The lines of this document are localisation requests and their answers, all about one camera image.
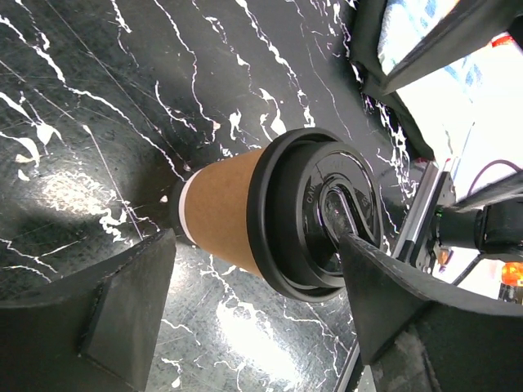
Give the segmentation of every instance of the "marble countertop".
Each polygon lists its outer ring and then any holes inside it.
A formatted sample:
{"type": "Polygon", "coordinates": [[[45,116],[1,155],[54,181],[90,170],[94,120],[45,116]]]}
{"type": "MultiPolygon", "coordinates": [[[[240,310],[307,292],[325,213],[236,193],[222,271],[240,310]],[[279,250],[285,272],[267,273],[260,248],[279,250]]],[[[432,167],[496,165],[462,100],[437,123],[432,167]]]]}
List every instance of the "marble countertop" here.
{"type": "MultiPolygon", "coordinates": [[[[422,167],[349,62],[352,0],[8,0],[0,5],[0,300],[168,227],[179,176],[299,127],[378,178],[386,249],[422,167]]],[[[346,296],[309,305],[178,246],[148,391],[332,391],[346,296]]]]}

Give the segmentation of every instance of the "paper coffee cup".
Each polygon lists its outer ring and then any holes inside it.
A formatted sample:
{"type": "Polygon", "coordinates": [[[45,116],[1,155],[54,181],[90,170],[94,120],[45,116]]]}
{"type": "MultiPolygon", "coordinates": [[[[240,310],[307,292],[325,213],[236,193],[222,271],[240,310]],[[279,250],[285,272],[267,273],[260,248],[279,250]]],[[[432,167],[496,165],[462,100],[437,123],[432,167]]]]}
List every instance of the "paper coffee cup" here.
{"type": "MultiPolygon", "coordinates": [[[[351,188],[347,194],[353,196],[359,188],[367,192],[363,205],[373,206],[367,238],[381,240],[378,188],[369,185],[370,173],[359,153],[330,132],[289,131],[265,149],[212,163],[175,185],[172,223],[182,237],[265,279],[277,292],[326,301],[345,282],[341,266],[332,262],[334,230],[316,217],[324,213],[331,185],[351,188]]],[[[355,198],[350,205],[362,204],[355,198]]]]}
{"type": "Polygon", "coordinates": [[[185,184],[178,203],[187,238],[222,260],[262,276],[248,241],[247,199],[264,149],[213,163],[185,184]]]}

